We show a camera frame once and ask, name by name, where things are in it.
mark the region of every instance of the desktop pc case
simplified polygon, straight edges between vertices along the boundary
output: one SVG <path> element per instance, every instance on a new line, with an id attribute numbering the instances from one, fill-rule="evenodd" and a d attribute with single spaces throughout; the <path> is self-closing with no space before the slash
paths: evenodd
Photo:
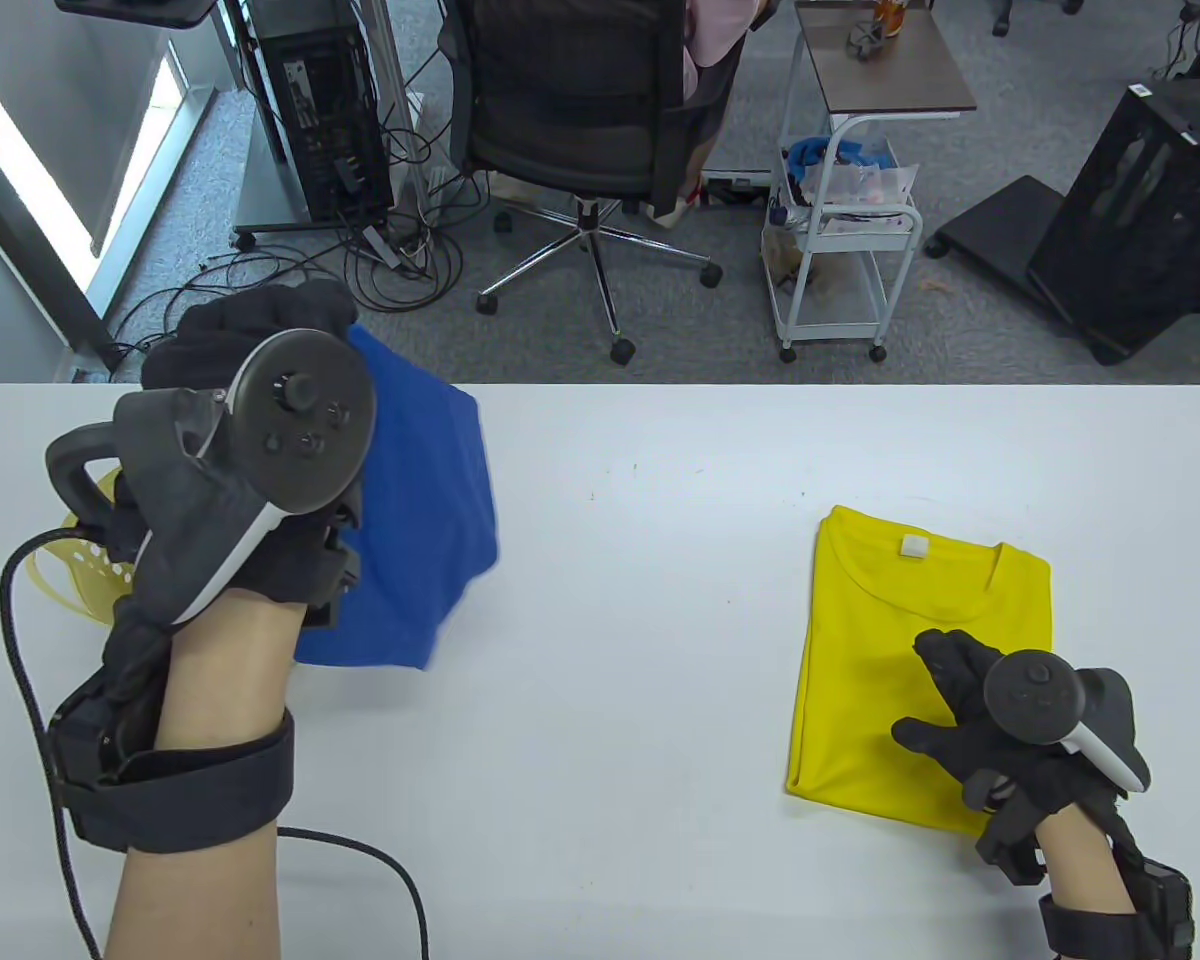
<path id="1" fill-rule="evenodd" d="M 1200 79 L 1124 92 L 1028 277 L 1104 362 L 1200 312 Z"/>
<path id="2" fill-rule="evenodd" d="M 380 215 L 394 202 L 389 156 L 349 0 L 252 0 L 248 14 L 308 217 Z"/>

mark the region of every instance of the chair backrest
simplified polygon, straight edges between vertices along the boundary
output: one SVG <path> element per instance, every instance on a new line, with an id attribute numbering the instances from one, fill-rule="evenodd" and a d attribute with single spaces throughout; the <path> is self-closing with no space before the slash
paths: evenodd
<path id="1" fill-rule="evenodd" d="M 455 163 L 674 204 L 683 46 L 684 0 L 449 0 Z"/>

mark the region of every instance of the yellow basket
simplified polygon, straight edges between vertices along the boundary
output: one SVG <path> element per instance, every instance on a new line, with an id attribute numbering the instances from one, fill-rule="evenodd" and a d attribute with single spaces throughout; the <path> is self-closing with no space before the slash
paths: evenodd
<path id="1" fill-rule="evenodd" d="M 110 474 L 102 476 L 98 481 L 98 490 L 106 494 L 108 500 L 115 500 L 116 475 L 120 467 Z M 62 526 L 76 523 L 73 512 L 66 515 Z M 116 600 L 133 593 L 133 564 L 112 563 L 106 550 L 98 547 L 96 542 L 88 540 L 56 540 L 42 547 L 44 553 L 50 553 L 66 564 L 66 570 L 74 584 L 76 599 L 71 600 L 59 593 L 41 572 L 37 557 L 40 551 L 28 558 L 26 571 L 36 584 L 49 599 L 56 600 L 68 611 L 74 611 L 89 620 L 110 626 L 115 622 L 114 611 Z"/>

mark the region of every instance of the gray carpet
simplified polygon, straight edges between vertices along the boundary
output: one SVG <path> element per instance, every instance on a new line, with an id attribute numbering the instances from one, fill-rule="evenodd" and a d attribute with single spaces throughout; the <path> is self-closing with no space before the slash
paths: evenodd
<path id="1" fill-rule="evenodd" d="M 916 197 L 929 228 L 1021 174 L 1066 191 L 1126 84 L 1166 59 L 1164 34 L 1176 12 L 1168 1 L 1090 0 L 1070 18 L 1051 0 L 1019 0 L 1010 36 L 996 40 L 990 0 L 938 0 L 938 24 L 980 109 L 955 122 L 917 122 L 894 132 L 902 161 L 920 163 Z M 439 14 L 434 0 L 392 0 L 391 14 L 409 73 L 436 49 Z M 794 37 L 796 13 L 787 4 L 746 42 L 712 166 L 768 166 Z M 809 104 L 811 73 L 806 66 L 802 77 Z M 427 96 L 422 128 L 437 131 L 448 115 L 444 60 L 432 61 L 414 88 Z M 217 100 L 112 323 L 149 292 L 182 283 L 206 257 L 228 250 L 251 124 L 247 97 Z M 582 253 L 556 257 L 505 289 L 497 317 L 473 310 L 478 288 L 553 238 L 554 228 L 517 218 L 510 236 L 496 236 L 486 211 L 452 234 L 467 264 L 457 289 L 413 314 L 365 314 L 362 323 L 396 352 L 458 383 L 1200 383 L 1200 317 L 1181 320 L 1124 365 L 1103 368 L 1066 329 L 955 256 L 917 257 L 883 365 L 871 364 L 865 344 L 853 342 L 805 343 L 798 360 L 784 366 L 760 274 L 758 206 L 696 211 L 670 234 L 670 241 L 710 253 L 722 265 L 715 290 L 702 288 L 692 270 L 606 247 L 614 301 L 638 347 L 622 370 L 610 364 L 608 329 Z M 332 241 L 329 234 L 272 239 L 307 252 Z M 326 264 L 341 269 L 340 257 Z M 156 302 L 133 317 L 124 338 L 158 330 L 160 323 Z M 134 374 L 130 365 L 122 376 Z"/>

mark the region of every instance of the gloved hand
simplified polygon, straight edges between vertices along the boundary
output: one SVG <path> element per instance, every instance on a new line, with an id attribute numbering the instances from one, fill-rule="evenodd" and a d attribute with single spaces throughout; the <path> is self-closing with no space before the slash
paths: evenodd
<path id="1" fill-rule="evenodd" d="M 912 754 L 925 754 L 961 784 L 979 772 L 994 772 L 997 782 L 990 794 L 992 808 L 1020 790 L 1040 814 L 1092 797 L 1115 802 L 1116 786 L 1087 758 L 1062 746 L 1037 746 L 1013 739 L 988 713 L 983 682 L 1004 654 L 979 643 L 962 630 L 928 630 L 916 637 L 914 652 L 924 660 L 934 685 L 947 701 L 955 727 L 906 716 L 893 724 L 893 739 Z"/>
<path id="2" fill-rule="evenodd" d="M 335 280 L 308 280 L 299 287 L 269 284 L 222 296 L 190 307 L 175 332 L 157 343 L 142 370 L 144 389 L 228 388 L 245 358 L 263 340 L 281 330 L 308 328 L 347 340 L 356 323 L 356 301 Z M 126 494 L 124 475 L 116 480 L 116 528 L 124 539 L 134 541 L 137 504 Z M 359 526 L 361 488 L 359 480 L 329 506 L 306 516 L 288 517 L 240 566 L 230 586 L 262 594 L 277 604 L 311 604 L 329 582 L 330 571 L 340 568 L 340 554 L 325 550 L 331 532 Z M 212 522 L 205 517 L 204 522 Z M 318 625 L 320 614 L 308 618 Z"/>

